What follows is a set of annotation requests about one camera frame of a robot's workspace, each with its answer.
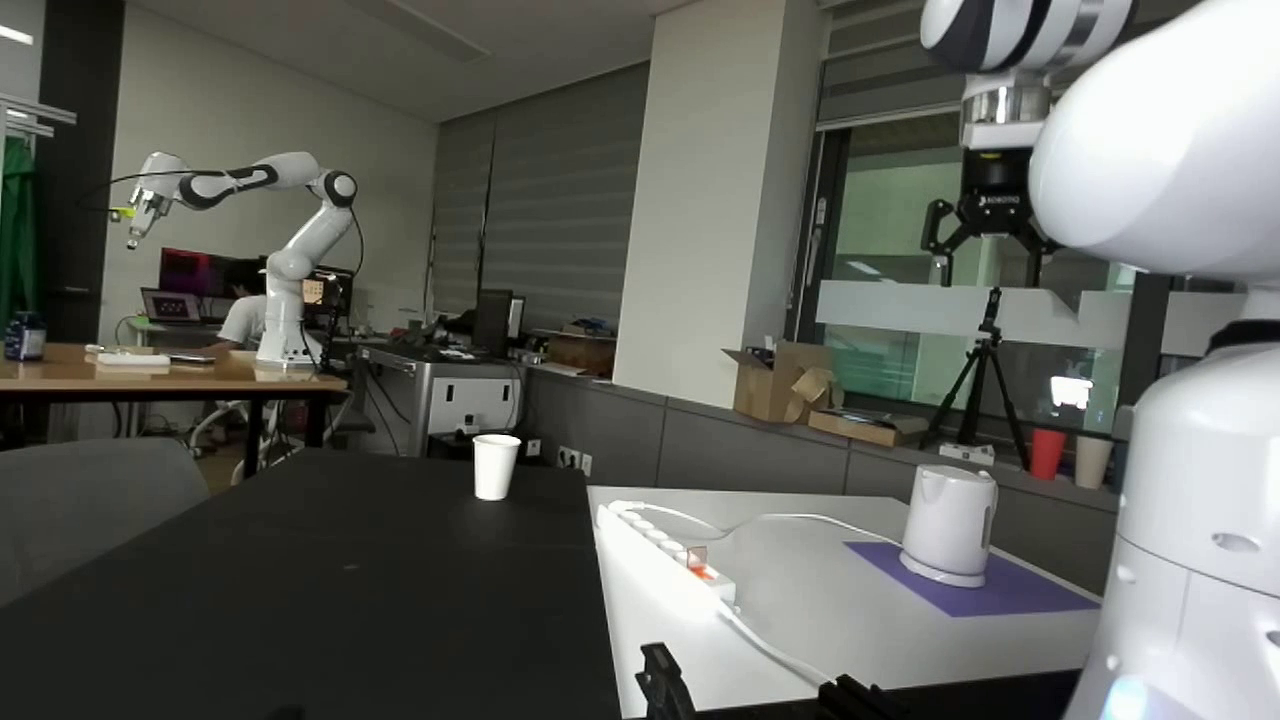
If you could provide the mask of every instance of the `white wall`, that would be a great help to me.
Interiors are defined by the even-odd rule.
[[[729,408],[725,348],[785,327],[819,61],[819,21],[795,13],[814,3],[657,21],[616,385]]]
[[[0,23],[32,34],[34,45],[0,45],[0,91],[39,106],[45,0],[0,0]]]
[[[353,322],[395,327],[423,317],[434,126],[369,106],[128,3],[117,177],[134,171],[157,147],[191,168],[236,168],[302,147],[319,164],[353,171],[365,227]],[[122,206],[128,187],[132,181],[117,186],[113,206]],[[122,249],[122,227],[113,227],[98,341],[113,341],[117,324],[139,311],[134,289],[157,284],[160,249],[267,257],[311,213],[315,200],[307,191],[249,191],[209,213],[175,208],[134,254]],[[357,265],[357,257],[357,231],[346,231],[325,265]]]

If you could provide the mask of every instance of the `monitor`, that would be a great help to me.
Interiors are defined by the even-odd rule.
[[[143,289],[143,311],[151,324],[200,324],[196,293]]]
[[[160,249],[160,289],[191,293],[191,298],[226,298],[226,265],[231,257],[209,257],[188,249]]]
[[[481,360],[509,357],[509,311],[511,311],[511,293],[509,289],[481,289],[481,298],[475,298],[475,332],[473,332],[473,354]]]

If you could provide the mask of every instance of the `window blinds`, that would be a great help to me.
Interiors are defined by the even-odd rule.
[[[442,126],[433,298],[511,289],[523,327],[621,317],[648,67]]]

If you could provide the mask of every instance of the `black table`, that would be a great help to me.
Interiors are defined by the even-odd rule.
[[[616,718],[583,486],[298,454],[0,607],[0,718]]]

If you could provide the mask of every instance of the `desk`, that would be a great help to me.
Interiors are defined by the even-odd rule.
[[[0,718],[616,718],[583,486],[298,454],[0,607]]]
[[[0,401],[249,401],[245,476],[255,471],[267,401],[307,401],[307,445],[319,450],[325,408],[344,391],[346,382],[258,368],[236,357],[219,357],[212,368],[98,368],[80,346],[45,346],[34,365],[0,365]]]
[[[598,508],[643,501],[691,514],[716,530],[765,514],[819,514],[898,539],[909,508],[883,498],[785,498],[785,493],[672,493],[672,487],[592,487],[597,558],[606,607],[606,639],[621,685],[621,713],[643,718],[643,692],[631,680],[643,668],[638,646],[665,639],[699,713],[741,704],[810,702],[800,678],[785,673],[741,639],[725,621],[687,613],[657,571],[606,546]],[[680,539],[695,526],[648,515]],[[823,678],[852,678],[880,688],[966,685],[999,678],[1081,673],[1088,662],[1097,607],[1029,617],[942,617],[863,569],[828,526],[751,526],[711,547],[711,565],[741,586],[761,635]]]
[[[209,348],[219,324],[151,324],[149,317],[132,317],[128,332],[143,348]]]

